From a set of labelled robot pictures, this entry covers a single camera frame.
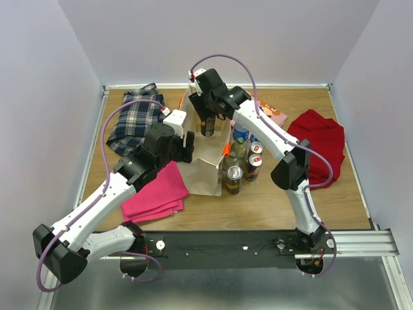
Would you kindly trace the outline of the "beige canvas bag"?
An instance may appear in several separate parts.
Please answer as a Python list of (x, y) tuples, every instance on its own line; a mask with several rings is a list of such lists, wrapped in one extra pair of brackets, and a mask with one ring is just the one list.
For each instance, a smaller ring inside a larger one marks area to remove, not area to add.
[(192, 162), (178, 163), (177, 167), (190, 194), (220, 196), (221, 162), (223, 151), (230, 141), (230, 120), (217, 119), (214, 134), (204, 137), (201, 134), (201, 120), (189, 100), (189, 95), (195, 92), (195, 87), (189, 85), (179, 108), (186, 112), (183, 132), (191, 131), (195, 134)]

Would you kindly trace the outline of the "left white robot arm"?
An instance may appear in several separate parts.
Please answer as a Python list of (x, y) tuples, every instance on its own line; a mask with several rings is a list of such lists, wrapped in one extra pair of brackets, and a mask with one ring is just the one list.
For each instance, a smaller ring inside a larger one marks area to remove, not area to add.
[(34, 229), (34, 249), (39, 260), (36, 275), (46, 266), (60, 284), (75, 280), (85, 270), (88, 258), (100, 250), (100, 246), (86, 242), (98, 224), (112, 209), (154, 181), (171, 161), (190, 163), (194, 139), (191, 131), (180, 136), (170, 125), (154, 125), (144, 143), (123, 156), (106, 175), (101, 189), (53, 226), (41, 224)]

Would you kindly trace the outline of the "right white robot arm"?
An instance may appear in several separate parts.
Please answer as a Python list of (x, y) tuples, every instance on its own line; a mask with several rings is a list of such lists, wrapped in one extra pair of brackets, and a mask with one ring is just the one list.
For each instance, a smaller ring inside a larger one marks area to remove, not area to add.
[(275, 157), (277, 165), (270, 175), (291, 203), (296, 219), (295, 245), (304, 253), (313, 252), (327, 230), (309, 191), (310, 143), (298, 141), (271, 121), (243, 88), (228, 88), (216, 70), (201, 69), (188, 75), (195, 88), (189, 100), (200, 118), (203, 136), (213, 135), (217, 118), (231, 119), (255, 135)]

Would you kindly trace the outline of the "red top can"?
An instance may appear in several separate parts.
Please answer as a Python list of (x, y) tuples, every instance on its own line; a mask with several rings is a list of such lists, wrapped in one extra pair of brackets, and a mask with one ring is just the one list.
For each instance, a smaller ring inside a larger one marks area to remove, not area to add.
[(255, 181), (262, 164), (262, 157), (259, 154), (252, 154), (247, 160), (245, 178), (248, 181)]
[(248, 157), (252, 155), (262, 155), (264, 146), (260, 141), (253, 141), (248, 148)]

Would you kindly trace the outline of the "blue cap bottle from bag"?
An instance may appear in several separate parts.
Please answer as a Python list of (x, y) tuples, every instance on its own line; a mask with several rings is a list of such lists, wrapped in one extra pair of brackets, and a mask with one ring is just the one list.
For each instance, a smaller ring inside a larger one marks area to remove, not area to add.
[(256, 142), (256, 141), (259, 141), (259, 140), (257, 139), (257, 137), (255, 135), (252, 134), (250, 136), (250, 142), (253, 143), (253, 142)]

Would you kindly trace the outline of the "green cap glass bottle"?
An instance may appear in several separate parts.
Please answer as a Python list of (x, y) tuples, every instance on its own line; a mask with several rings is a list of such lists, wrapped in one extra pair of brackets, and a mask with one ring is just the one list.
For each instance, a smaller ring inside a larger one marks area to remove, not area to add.
[(242, 165), (247, 156), (247, 146), (245, 140), (242, 137), (238, 137), (238, 139), (231, 145), (231, 151), (236, 154), (239, 164)]
[(237, 154), (234, 151), (231, 151), (230, 154), (227, 154), (223, 158), (222, 174), (224, 180), (227, 179), (228, 169), (233, 166), (239, 166), (239, 160), (237, 158)]

